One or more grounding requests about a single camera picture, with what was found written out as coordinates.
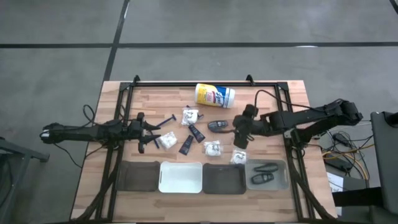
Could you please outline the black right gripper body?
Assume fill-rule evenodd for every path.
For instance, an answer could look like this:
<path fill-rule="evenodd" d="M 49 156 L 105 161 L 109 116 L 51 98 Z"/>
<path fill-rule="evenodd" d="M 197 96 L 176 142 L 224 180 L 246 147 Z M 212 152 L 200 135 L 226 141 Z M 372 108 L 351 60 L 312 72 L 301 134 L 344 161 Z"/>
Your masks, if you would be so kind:
<path fill-rule="evenodd" d="M 254 120 L 247 116 L 240 116 L 239 119 L 239 135 L 241 137 L 246 137 L 250 134 L 264 135 L 264 123 L 261 120 Z"/>

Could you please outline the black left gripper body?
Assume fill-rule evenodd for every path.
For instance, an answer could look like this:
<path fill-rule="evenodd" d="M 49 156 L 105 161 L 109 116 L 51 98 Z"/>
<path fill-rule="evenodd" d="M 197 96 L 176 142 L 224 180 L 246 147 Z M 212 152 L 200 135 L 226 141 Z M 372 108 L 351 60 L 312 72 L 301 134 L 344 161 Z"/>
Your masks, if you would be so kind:
<path fill-rule="evenodd" d="M 128 139 L 140 139 L 144 135 L 143 119 L 132 119 L 127 127 Z"/>

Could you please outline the clear bag of cotton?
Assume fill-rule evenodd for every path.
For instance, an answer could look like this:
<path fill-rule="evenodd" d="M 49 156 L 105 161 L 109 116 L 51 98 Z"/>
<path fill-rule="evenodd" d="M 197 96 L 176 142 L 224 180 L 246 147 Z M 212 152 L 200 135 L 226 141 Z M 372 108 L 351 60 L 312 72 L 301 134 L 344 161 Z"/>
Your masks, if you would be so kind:
<path fill-rule="evenodd" d="M 171 131 L 165 135 L 160 136 L 158 138 L 158 142 L 165 150 L 169 150 L 172 146 L 176 145 L 177 138 L 174 132 Z"/>
<path fill-rule="evenodd" d="M 231 164 L 243 164 L 245 165 L 247 163 L 247 153 L 244 150 L 240 149 L 234 149 L 231 160 Z"/>
<path fill-rule="evenodd" d="M 219 140 L 217 140 L 217 141 L 205 142 L 204 150 L 206 156 L 218 157 L 222 154 L 223 148 Z"/>
<path fill-rule="evenodd" d="M 181 125 L 189 126 L 195 124 L 198 120 L 198 110 L 192 108 L 184 108 L 182 113 Z"/>

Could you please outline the dark navy travel tube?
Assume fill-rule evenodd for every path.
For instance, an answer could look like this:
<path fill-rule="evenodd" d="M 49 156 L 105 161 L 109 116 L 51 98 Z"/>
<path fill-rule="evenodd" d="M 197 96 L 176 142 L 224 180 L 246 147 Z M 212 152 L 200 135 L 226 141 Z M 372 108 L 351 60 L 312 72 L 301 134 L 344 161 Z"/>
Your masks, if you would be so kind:
<path fill-rule="evenodd" d="M 188 135 L 188 137 L 186 138 L 186 140 L 184 141 L 184 143 L 182 144 L 179 153 L 183 154 L 183 155 L 187 155 L 189 153 L 190 150 L 190 146 L 192 145 L 194 137 L 192 135 Z"/>
<path fill-rule="evenodd" d="M 205 139 L 205 136 L 193 124 L 189 125 L 188 128 L 198 143 L 201 143 Z"/>

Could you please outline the dark brown plastic bin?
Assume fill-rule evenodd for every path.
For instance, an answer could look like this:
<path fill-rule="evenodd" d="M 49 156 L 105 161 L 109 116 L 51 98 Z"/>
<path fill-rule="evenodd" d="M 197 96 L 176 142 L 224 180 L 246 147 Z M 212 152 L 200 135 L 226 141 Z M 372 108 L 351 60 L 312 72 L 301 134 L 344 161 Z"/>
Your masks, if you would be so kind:
<path fill-rule="evenodd" d="M 116 190 L 122 192 L 155 192 L 159 186 L 160 162 L 121 161 Z"/>

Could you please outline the yellow disinfecting wipes canister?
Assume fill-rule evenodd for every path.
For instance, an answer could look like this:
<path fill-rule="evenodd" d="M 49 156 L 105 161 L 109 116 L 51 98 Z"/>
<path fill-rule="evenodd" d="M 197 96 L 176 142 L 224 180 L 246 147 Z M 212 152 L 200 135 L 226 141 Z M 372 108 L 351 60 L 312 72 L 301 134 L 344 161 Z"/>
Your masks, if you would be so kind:
<path fill-rule="evenodd" d="M 232 88 L 198 83 L 195 87 L 195 102 L 220 108 L 231 108 L 236 91 Z"/>

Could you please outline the smoky transparent plastic bin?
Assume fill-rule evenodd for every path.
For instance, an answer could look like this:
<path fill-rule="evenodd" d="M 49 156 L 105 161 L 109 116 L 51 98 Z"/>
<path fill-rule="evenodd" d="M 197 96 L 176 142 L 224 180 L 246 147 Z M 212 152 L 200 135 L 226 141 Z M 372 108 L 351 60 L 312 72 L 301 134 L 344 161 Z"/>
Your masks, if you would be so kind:
<path fill-rule="evenodd" d="M 244 194 L 246 192 L 244 165 L 204 164 L 202 191 L 205 194 Z"/>

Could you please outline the white plastic bin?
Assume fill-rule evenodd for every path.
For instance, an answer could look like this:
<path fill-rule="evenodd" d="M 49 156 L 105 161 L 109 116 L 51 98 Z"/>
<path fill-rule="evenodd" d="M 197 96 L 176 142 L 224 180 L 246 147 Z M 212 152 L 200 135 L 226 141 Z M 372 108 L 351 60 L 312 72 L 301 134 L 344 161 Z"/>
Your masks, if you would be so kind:
<path fill-rule="evenodd" d="M 199 194 L 203 184 L 200 162 L 162 162 L 158 189 L 170 194 Z"/>

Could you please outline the light grey plastic bin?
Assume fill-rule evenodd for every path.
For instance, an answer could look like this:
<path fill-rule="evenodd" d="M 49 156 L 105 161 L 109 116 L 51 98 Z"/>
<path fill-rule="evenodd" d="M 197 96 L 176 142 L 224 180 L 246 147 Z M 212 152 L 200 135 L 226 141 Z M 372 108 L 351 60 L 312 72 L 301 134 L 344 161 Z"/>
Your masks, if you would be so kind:
<path fill-rule="evenodd" d="M 254 185 L 251 183 L 251 177 L 256 174 L 266 172 L 255 172 L 253 168 L 267 163 L 276 163 L 279 170 L 273 172 L 274 180 L 261 185 Z M 246 172 L 246 185 L 250 190 L 286 190 L 289 188 L 289 176 L 287 173 L 287 165 L 282 160 L 269 160 L 269 159 L 250 159 L 245 165 Z"/>

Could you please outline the black power brick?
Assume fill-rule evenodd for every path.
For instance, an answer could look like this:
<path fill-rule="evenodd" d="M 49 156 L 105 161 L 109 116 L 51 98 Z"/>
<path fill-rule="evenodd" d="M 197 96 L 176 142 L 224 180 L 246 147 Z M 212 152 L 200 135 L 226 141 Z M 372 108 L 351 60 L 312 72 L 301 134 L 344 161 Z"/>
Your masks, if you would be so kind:
<path fill-rule="evenodd" d="M 353 168 L 353 165 L 350 163 L 350 161 L 347 161 L 346 159 L 341 159 L 340 157 L 333 159 L 333 156 L 329 154 L 324 156 L 323 161 L 326 165 L 338 169 L 342 172 L 350 172 Z"/>

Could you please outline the white paper sheet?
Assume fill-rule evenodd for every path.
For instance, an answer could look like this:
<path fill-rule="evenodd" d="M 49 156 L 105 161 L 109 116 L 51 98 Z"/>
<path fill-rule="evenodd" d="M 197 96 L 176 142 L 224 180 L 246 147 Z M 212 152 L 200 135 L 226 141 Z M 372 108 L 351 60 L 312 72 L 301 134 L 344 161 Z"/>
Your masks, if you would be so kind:
<path fill-rule="evenodd" d="M 343 181 L 344 178 L 327 172 L 328 182 L 332 192 L 342 192 L 343 191 Z"/>

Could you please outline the grey metal stand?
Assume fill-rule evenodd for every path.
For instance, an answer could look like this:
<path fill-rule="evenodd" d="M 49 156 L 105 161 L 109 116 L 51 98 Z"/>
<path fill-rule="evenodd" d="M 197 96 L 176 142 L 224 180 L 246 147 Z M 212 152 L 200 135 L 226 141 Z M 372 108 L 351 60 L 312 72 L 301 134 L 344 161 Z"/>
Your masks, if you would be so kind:
<path fill-rule="evenodd" d="M 18 191 L 31 159 L 47 162 L 50 155 L 18 146 L 0 137 L 0 182 L 9 182 L 0 199 L 0 224 L 10 224 Z"/>

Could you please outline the black equipment case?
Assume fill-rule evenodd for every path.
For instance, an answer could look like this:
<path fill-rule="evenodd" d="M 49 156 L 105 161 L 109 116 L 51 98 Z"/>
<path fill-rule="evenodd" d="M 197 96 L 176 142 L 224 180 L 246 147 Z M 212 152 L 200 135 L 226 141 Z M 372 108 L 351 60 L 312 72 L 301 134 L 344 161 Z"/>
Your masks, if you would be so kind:
<path fill-rule="evenodd" d="M 372 112 L 371 126 L 383 206 L 398 215 L 398 112 Z"/>

